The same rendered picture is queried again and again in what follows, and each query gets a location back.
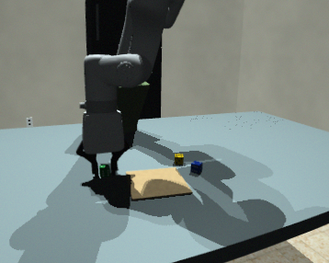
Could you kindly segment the tan square mat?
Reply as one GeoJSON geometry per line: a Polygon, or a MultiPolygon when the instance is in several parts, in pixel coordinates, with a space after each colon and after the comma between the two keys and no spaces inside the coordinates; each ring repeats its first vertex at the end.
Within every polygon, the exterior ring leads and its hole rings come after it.
{"type": "Polygon", "coordinates": [[[132,200],[193,194],[175,167],[127,171],[132,200]]]}

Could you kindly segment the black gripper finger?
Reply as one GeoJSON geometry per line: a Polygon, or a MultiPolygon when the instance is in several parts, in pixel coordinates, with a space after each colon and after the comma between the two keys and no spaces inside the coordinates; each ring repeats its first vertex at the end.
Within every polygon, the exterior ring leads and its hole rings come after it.
{"type": "Polygon", "coordinates": [[[84,152],[83,140],[79,144],[79,146],[76,150],[76,154],[84,157],[86,160],[88,160],[92,164],[92,174],[93,175],[95,174],[96,178],[98,178],[98,164],[96,161],[96,154],[86,154],[84,152]]]}
{"type": "Polygon", "coordinates": [[[118,161],[119,161],[119,158],[126,152],[130,149],[130,146],[129,144],[126,142],[126,140],[124,139],[124,142],[125,142],[125,146],[124,146],[124,149],[121,150],[121,151],[118,151],[118,152],[113,152],[111,156],[111,159],[110,159],[110,164],[111,164],[111,173],[113,176],[116,176],[116,171],[118,171],[118,161]]]}

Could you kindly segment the yellow die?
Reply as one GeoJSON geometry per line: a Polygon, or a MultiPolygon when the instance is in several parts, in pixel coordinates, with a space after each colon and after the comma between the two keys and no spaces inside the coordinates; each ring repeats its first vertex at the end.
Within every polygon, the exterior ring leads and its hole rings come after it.
{"type": "Polygon", "coordinates": [[[183,154],[175,154],[175,165],[183,165],[183,154]]]}

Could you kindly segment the blue die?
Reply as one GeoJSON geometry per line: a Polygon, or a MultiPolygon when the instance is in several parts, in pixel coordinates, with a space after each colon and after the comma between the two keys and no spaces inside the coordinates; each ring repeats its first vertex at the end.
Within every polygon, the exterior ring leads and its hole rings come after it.
{"type": "Polygon", "coordinates": [[[198,161],[194,161],[191,164],[190,171],[198,174],[199,172],[202,171],[202,163],[201,162],[198,162],[198,161]]]}

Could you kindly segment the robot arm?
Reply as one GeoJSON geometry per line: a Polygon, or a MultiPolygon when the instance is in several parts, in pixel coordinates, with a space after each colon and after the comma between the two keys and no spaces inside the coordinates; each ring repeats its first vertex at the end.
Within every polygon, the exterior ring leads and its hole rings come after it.
{"type": "Polygon", "coordinates": [[[117,110],[117,86],[131,88],[149,79],[164,29],[170,29],[185,0],[128,0],[117,55],[84,60],[85,102],[90,113],[117,110]],[[111,56],[111,57],[109,57],[111,56]]]}

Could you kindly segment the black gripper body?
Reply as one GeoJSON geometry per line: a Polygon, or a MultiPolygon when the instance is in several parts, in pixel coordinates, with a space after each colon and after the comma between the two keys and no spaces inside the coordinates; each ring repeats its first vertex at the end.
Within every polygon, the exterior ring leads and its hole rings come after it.
{"type": "Polygon", "coordinates": [[[124,149],[124,130],[120,111],[84,112],[83,147],[86,154],[103,154],[124,149]]]}

